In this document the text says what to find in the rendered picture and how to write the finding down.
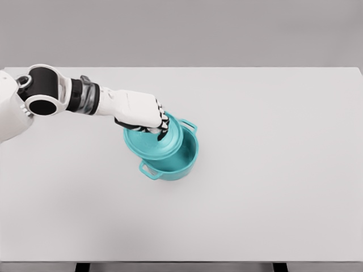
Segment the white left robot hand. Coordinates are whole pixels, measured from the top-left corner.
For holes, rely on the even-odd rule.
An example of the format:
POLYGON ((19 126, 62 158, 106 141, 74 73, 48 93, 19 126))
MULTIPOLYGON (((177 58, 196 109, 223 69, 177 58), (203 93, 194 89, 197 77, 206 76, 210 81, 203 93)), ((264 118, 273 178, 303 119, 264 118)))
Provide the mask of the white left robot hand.
POLYGON ((116 124, 128 130, 156 134, 158 141, 167 135, 170 119, 154 95, 118 90, 110 96, 116 124))

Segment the teal pot lid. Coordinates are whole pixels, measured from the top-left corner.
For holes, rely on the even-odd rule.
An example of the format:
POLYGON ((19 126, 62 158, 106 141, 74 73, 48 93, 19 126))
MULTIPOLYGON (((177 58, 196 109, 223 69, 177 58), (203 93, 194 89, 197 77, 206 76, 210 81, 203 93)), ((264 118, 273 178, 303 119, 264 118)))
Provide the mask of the teal pot lid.
POLYGON ((161 160, 178 151, 183 141, 182 126, 173 115, 168 112, 165 114, 170 123, 167 134, 160 141, 158 140, 159 134, 124 129, 124 141, 131 152, 142 159, 161 160))

